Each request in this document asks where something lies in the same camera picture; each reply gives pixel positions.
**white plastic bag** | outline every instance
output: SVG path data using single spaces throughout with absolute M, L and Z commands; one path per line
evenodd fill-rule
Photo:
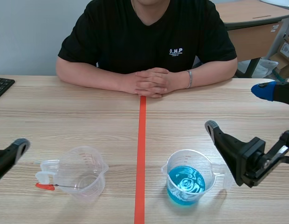
M 250 60 L 239 62 L 238 70 L 245 73 L 249 63 Z M 252 74 L 252 78 L 264 78 L 265 76 L 270 75 L 272 73 L 272 70 L 276 68 L 277 65 L 278 62 L 261 59 L 257 64 L 255 71 Z

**blue liquid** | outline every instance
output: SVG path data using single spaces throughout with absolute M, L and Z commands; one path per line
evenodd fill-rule
M 189 166 L 178 166 L 169 172 L 171 180 L 184 192 L 201 193 L 205 191 L 205 180 L 196 169 Z M 168 189 L 167 193 L 173 201 L 182 205 L 191 205 L 195 203 L 194 198 L 188 198 L 188 195 L 177 188 Z

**transparent plastic cup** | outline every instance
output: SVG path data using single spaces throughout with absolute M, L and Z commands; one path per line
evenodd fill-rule
M 200 193 L 192 193 L 178 187 L 170 178 L 170 171 L 176 167 L 187 166 L 197 170 L 204 179 L 205 189 Z M 224 177 L 223 189 L 229 190 L 234 182 L 226 164 L 212 163 L 204 154 L 184 149 L 173 153 L 167 163 L 161 168 L 163 174 L 167 176 L 167 192 L 169 196 L 177 203 L 182 205 L 191 205 L 196 202 L 215 185 L 219 176 Z
M 108 165 L 100 153 L 92 147 L 77 147 L 67 152 L 59 160 L 43 161 L 36 178 L 40 184 L 53 184 L 73 197 L 91 201 L 96 199 L 105 187 L 104 173 Z

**silver bracelet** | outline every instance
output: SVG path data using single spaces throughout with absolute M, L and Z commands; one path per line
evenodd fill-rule
M 189 78 L 190 78 L 190 83 L 189 83 L 189 86 L 187 87 L 187 89 L 189 89 L 192 85 L 192 72 L 190 70 L 186 70 L 189 72 Z

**hand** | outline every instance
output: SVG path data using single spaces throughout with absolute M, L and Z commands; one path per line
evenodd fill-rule
M 154 84 L 149 84 L 151 87 L 145 88 L 145 87 L 139 87 L 137 84 L 139 82 L 143 82 L 144 86 L 147 84 L 147 78 L 143 78 L 138 75 L 139 72 L 136 73 L 131 73 L 128 75 L 123 75 L 122 79 L 122 84 L 121 84 L 121 91 L 131 93 L 131 94 L 137 94 L 138 90 L 142 90 L 145 92 L 145 94 L 139 94 L 140 96 L 147 96 L 147 97 L 152 97 L 152 98 L 160 98 L 162 97 L 160 92 L 166 92 L 166 88 L 162 87 L 161 84 L 154 85 Z M 153 78 L 153 80 L 157 80 L 158 76 L 161 76 L 163 74 L 168 74 L 169 71 L 166 69 L 161 69 L 161 68 L 154 68 L 154 69 L 149 69 L 147 71 L 142 71 L 141 73 L 147 73 L 150 74 L 152 77 L 156 76 L 157 78 Z
M 142 78 L 137 81 L 136 93 L 140 96 L 151 96 L 157 93 L 158 98 L 162 97 L 162 94 L 187 88 L 190 81 L 187 71 L 165 73 L 164 69 L 160 68 L 140 71 L 136 76 Z

